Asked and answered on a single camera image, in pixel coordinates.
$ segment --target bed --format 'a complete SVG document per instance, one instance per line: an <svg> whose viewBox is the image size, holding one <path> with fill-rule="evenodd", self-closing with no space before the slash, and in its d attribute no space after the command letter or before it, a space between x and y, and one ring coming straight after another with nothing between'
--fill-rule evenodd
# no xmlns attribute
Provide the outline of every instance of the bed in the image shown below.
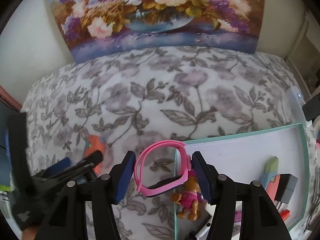
<svg viewBox="0 0 320 240"><path fill-rule="evenodd" d="M101 170L106 173L128 150L138 155L163 139L183 141L294 123L284 95L292 85L297 85L295 78L277 56L207 47L132 50L72 63L36 82L23 104L30 171L64 157L78 162L89 134L107 141ZM309 131L307 138L314 174L315 140ZM166 178L172 167L171 151L151 155L146 184ZM121 238L174 239L169 195L146 199L134 189L131 181L125 199L114 207ZM306 219L291 231L292 239L302 239ZM88 212L89 239L94 239L92 221Z"/></svg>

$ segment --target flower painting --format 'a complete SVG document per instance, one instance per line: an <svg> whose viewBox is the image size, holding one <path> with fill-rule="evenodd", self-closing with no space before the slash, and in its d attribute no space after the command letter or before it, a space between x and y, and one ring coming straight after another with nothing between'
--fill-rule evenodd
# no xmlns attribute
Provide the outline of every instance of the flower painting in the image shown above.
<svg viewBox="0 0 320 240"><path fill-rule="evenodd" d="M264 0L49 0L76 62L158 46L254 53Z"/></svg>

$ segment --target black clamp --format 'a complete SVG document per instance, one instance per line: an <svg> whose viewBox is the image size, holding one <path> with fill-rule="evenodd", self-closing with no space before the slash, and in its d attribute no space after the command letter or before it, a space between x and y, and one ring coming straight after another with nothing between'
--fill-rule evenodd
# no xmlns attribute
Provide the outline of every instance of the black clamp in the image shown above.
<svg viewBox="0 0 320 240"><path fill-rule="evenodd" d="M69 181L44 218L35 240L87 240L86 201L92 202L96 239L121 240L111 205L124 198L135 160L134 152L129 151L110 174L80 185Z"/></svg>
<svg viewBox="0 0 320 240"><path fill-rule="evenodd" d="M204 199L217 205L207 240L230 240L236 201L242 201L240 240L291 240L280 214L259 181L234 182L208 165L200 152L192 155L192 167Z"/></svg>

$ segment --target white device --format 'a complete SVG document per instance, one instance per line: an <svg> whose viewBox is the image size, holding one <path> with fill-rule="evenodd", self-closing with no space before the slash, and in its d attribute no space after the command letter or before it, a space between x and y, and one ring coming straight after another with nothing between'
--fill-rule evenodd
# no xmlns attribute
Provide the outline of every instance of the white device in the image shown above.
<svg viewBox="0 0 320 240"><path fill-rule="evenodd" d="M300 92L297 86L290 87L286 92L285 95L290 103L292 112L297 119L298 123L302 123L304 128L310 127L312 125L312 121L307 121L302 110L302 106L306 104L304 101L303 95Z"/></svg>
<svg viewBox="0 0 320 240"><path fill-rule="evenodd" d="M236 209L239 206L241 206L241 203L242 203L241 201L236 202ZM209 213L209 215L211 215L211 217L208 219L208 221L203 226L203 228L201 228L200 231L198 233L196 233L195 237L197 240L200 240L209 231L211 223L212 223L214 211L216 210L216 205L211 206L208 203L206 203L204 206L204 209Z"/></svg>

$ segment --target hand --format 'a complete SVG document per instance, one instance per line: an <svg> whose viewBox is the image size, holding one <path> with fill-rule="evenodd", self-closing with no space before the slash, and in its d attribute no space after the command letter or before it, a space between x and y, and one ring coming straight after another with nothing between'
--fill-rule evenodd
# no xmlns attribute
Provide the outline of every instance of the hand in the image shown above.
<svg viewBox="0 0 320 240"><path fill-rule="evenodd" d="M22 231L22 240L34 240L38 232L38 226L28 227Z"/></svg>

